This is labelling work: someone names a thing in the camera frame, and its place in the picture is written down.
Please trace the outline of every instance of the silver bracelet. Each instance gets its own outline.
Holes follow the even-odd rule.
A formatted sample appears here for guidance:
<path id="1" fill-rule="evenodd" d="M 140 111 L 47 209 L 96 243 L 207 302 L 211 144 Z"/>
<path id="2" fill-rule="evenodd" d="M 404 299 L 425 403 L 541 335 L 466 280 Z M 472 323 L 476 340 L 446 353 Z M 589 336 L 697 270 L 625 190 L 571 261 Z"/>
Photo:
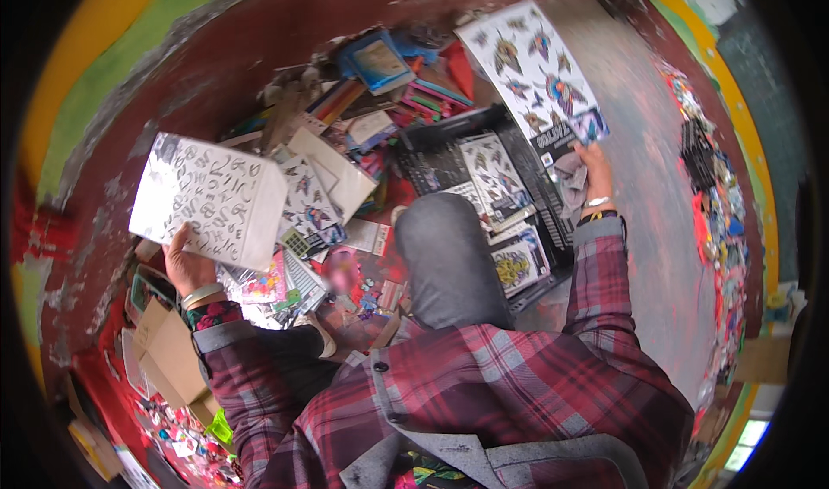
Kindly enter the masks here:
<path id="1" fill-rule="evenodd" d="M 587 200 L 585 204 L 582 205 L 582 208 L 590 208 L 593 206 L 604 205 L 606 203 L 610 203 L 614 199 L 610 196 L 602 196 L 602 197 L 595 197 L 592 200 Z"/>
<path id="2" fill-rule="evenodd" d="M 214 282 L 213 284 L 199 287 L 196 291 L 190 293 L 187 297 L 184 297 L 184 300 L 181 301 L 181 309 L 186 311 L 187 308 L 189 308 L 193 303 L 202 300 L 202 298 L 207 298 L 211 295 L 215 295 L 216 293 L 221 293 L 224 290 L 225 286 L 221 282 Z"/>

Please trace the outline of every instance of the red plaid jacket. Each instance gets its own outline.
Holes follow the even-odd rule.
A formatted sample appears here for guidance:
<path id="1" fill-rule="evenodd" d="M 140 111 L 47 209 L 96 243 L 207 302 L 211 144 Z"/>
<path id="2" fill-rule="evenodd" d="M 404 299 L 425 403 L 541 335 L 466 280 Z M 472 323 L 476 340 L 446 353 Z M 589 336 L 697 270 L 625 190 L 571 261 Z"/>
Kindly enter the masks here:
<path id="1" fill-rule="evenodd" d="M 383 487 L 403 439 L 484 486 L 667 485 L 693 411 L 639 348 L 621 221 L 574 240 L 562 333 L 427 331 L 373 351 L 305 409 L 247 322 L 194 333 L 247 487 Z"/>

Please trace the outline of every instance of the gray pants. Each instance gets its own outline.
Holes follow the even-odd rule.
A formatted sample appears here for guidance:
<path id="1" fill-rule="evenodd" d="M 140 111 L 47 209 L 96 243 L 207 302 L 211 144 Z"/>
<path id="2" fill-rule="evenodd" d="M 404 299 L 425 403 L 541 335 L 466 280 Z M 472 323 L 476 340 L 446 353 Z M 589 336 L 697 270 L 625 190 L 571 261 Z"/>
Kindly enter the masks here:
<path id="1" fill-rule="evenodd" d="M 429 194 L 395 225 L 397 250 L 409 269 L 412 313 L 432 329 L 491 323 L 513 329 L 478 215 L 462 196 Z"/>
<path id="2" fill-rule="evenodd" d="M 439 193 L 419 198 L 399 217 L 395 242 L 409 269 L 412 313 L 422 325 L 441 329 L 491 323 L 513 329 L 478 215 L 463 197 Z M 323 339 L 315 328 L 256 331 L 302 406 L 331 384 L 340 364 L 318 358 Z"/>

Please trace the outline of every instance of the jacket button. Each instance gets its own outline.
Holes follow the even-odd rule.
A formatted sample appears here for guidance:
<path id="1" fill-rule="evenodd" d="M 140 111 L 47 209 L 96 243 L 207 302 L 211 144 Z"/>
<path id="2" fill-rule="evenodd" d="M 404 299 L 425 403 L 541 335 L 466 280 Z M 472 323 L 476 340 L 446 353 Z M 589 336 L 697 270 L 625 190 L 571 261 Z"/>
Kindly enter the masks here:
<path id="1" fill-rule="evenodd" d="M 389 413 L 386 417 L 390 423 L 394 424 L 402 424 L 409 419 L 404 413 Z"/>

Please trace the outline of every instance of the knee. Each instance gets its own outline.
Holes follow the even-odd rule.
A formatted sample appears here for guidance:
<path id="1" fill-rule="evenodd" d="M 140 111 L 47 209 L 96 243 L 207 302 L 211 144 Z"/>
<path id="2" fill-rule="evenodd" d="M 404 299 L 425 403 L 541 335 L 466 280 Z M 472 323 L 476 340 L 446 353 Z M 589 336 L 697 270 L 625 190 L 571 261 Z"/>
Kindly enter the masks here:
<path id="1" fill-rule="evenodd" d="M 420 197 L 400 215 L 395 232 L 445 235 L 447 231 L 478 230 L 478 214 L 471 203 L 457 194 L 437 192 Z"/>

